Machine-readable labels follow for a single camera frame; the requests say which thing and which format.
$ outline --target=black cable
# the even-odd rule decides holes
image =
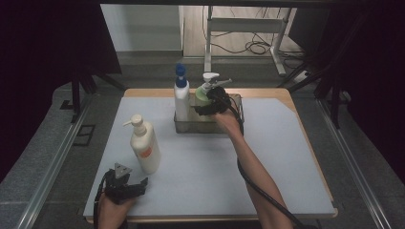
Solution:
[[[262,10],[263,10],[263,8],[260,8],[260,9],[256,12],[256,15],[255,15],[254,17],[257,18],[257,15],[258,15],[259,12],[262,11]]]
[[[212,45],[212,46],[216,46],[216,47],[218,47],[218,48],[220,48],[220,49],[223,49],[223,50],[225,50],[225,51],[227,51],[227,52],[234,53],[234,54],[236,54],[236,53],[242,53],[242,52],[246,52],[246,51],[247,51],[247,49],[244,49],[244,50],[242,50],[242,51],[230,51],[230,50],[227,50],[226,48],[224,48],[224,47],[222,47],[222,46],[220,46],[220,45],[217,45],[217,44],[211,43],[211,45]]]
[[[95,205],[93,208],[93,225],[95,229],[98,228],[98,203],[102,194],[102,188],[104,186],[105,175],[102,177],[100,184],[98,185],[97,194],[95,197]]]
[[[228,99],[231,99],[233,101],[233,103],[235,104],[236,109],[233,108],[232,105],[227,104],[221,97],[219,97],[219,96],[217,96],[215,94],[212,94],[211,96],[215,97],[215,99],[217,99],[221,103],[223,103],[226,106],[226,108],[228,108],[233,113],[233,115],[235,116],[236,120],[239,123],[239,128],[241,130],[241,133],[243,133],[244,132],[244,123],[243,123],[243,121],[241,119],[241,114],[239,113],[239,108],[238,108],[238,105],[236,104],[235,100],[230,96],[227,97]]]
[[[265,18],[265,16],[266,16],[266,12],[267,12],[267,9],[268,9],[268,8],[265,8],[265,12],[263,12],[263,16],[262,16],[262,18]]]
[[[270,45],[256,32],[253,32],[253,37],[252,37],[252,41],[251,42],[247,42],[245,44],[245,48],[249,49],[251,52],[255,53],[255,54],[265,54],[266,52],[270,51]],[[259,37],[262,41],[255,41],[254,38],[255,37]],[[264,51],[263,52],[255,52],[254,50],[252,50],[252,47],[260,47],[262,48]]]
[[[218,37],[218,36],[223,36],[223,35],[227,35],[227,34],[230,34],[230,33],[233,33],[233,31],[227,31],[227,32],[224,32],[224,33],[221,33],[221,34],[211,34],[211,36],[214,36],[214,37]]]
[[[232,12],[233,17],[236,17],[236,16],[235,16],[235,13],[234,13],[233,10],[232,10],[232,7],[230,7],[230,11]]]
[[[245,173],[245,170],[242,168],[241,162],[237,161],[238,163],[238,169],[239,172],[241,173],[242,177],[252,187],[257,193],[260,194],[263,198],[265,198],[268,202],[273,204],[274,207],[276,207],[280,212],[282,212],[286,217],[288,217],[291,221],[295,223],[299,228],[305,229],[305,225],[298,219],[296,218],[287,208],[285,208],[283,205],[281,205],[277,200],[272,198],[269,194],[267,194],[265,191],[263,191],[261,188],[259,188]]]
[[[305,53],[305,52],[300,52],[300,51],[291,51],[291,52],[286,52],[286,51],[278,51],[280,56],[286,57],[286,58],[293,58],[293,59],[300,59],[304,60],[305,56],[304,55],[291,55],[289,53]]]

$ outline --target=hand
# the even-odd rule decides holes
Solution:
[[[239,123],[236,120],[235,115],[229,109],[222,114],[213,114],[211,118],[217,122],[221,130],[229,135],[235,132],[240,132]]]
[[[136,199],[131,198],[120,205],[113,203],[105,194],[101,194],[98,205],[98,228],[117,229],[126,219],[128,211]]]

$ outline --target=gray floor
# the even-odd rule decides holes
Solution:
[[[192,88],[202,83],[203,61],[179,56],[133,56],[121,59],[123,75],[114,75],[130,88],[171,88],[174,65],[186,65]],[[231,77],[229,87],[271,88],[281,81],[270,59],[214,59],[213,71]],[[86,147],[72,146],[57,175],[46,201],[34,220],[33,228],[92,228],[82,217],[98,163],[106,145],[123,92],[95,77],[98,85],[91,99],[83,125],[95,125],[95,132]],[[319,228],[378,228],[370,209],[352,178],[348,165],[324,120],[316,99],[315,85],[292,94],[295,106],[309,136],[338,209],[334,219],[304,219]],[[55,152],[71,128],[72,111],[60,110],[63,100],[70,100],[70,85],[54,92],[53,106],[32,138],[24,154],[0,184],[0,228],[14,228],[29,206],[32,194],[44,176]],[[353,122],[345,106],[340,110],[341,133],[381,204],[392,228],[405,225],[405,188],[383,156]],[[130,228],[258,228],[257,222],[131,224]]]

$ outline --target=metal bar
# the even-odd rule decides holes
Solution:
[[[274,64],[276,65],[277,72],[280,76],[286,76],[286,70],[284,69],[283,63],[280,61],[280,56],[278,51],[280,50],[281,42],[283,41],[284,33],[286,32],[286,28],[288,25],[289,15],[291,14],[291,8],[288,8],[286,15],[282,20],[282,24],[280,30],[277,32],[278,35],[274,42],[274,46],[270,48],[271,56],[273,57]]]
[[[340,152],[342,153],[343,158],[345,159],[346,165],[348,166],[349,172],[352,175],[352,178],[359,190],[361,196],[364,199],[367,207],[369,208],[370,214],[375,222],[375,225],[379,229],[391,229],[391,225],[385,217],[384,210],[381,207],[378,199],[376,198],[372,188],[370,187],[367,180],[364,178],[363,173],[361,172],[354,156],[349,148],[345,138],[339,129],[336,129],[330,120],[329,109],[325,102],[317,99],[317,104],[322,112],[322,115],[328,124],[330,132],[332,133],[334,139],[336,140]]]
[[[211,20],[212,20],[212,7],[209,6],[208,20],[206,20],[206,43],[205,43],[205,57],[203,62],[203,71],[205,73],[211,73]]]
[[[18,221],[16,228],[33,227],[33,224],[35,223],[36,218],[38,217],[39,212],[45,203],[48,193],[51,191],[53,183],[57,175],[59,174],[60,168],[63,165],[66,155],[69,153],[69,150],[75,140],[75,136],[80,128],[80,125],[89,110],[91,101],[92,97],[90,95],[86,95],[83,98],[82,112],[79,114],[76,123],[72,123],[71,127],[69,128],[69,131],[60,144],[56,155],[53,157],[53,160],[51,161],[47,171],[45,172],[45,175],[39,182],[35,192],[30,199],[30,202],[24,210],[20,220]]]
[[[211,31],[278,33],[282,19],[265,18],[212,18]]]

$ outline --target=soap dispenser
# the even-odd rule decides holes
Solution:
[[[178,63],[176,65],[176,83],[174,86],[175,94],[175,114],[177,122],[176,130],[179,132],[186,132],[189,124],[189,111],[190,111],[190,84],[185,77],[185,67],[183,64]]]
[[[146,174],[155,173],[159,168],[161,154],[152,123],[143,121],[140,114],[135,114],[123,125],[128,124],[134,126],[131,147],[142,171]]]
[[[203,107],[209,105],[211,103],[211,100],[206,96],[206,94],[215,87],[232,82],[232,79],[211,82],[213,78],[219,76],[220,75],[218,73],[204,73],[202,75],[204,83],[196,90],[196,106]]]

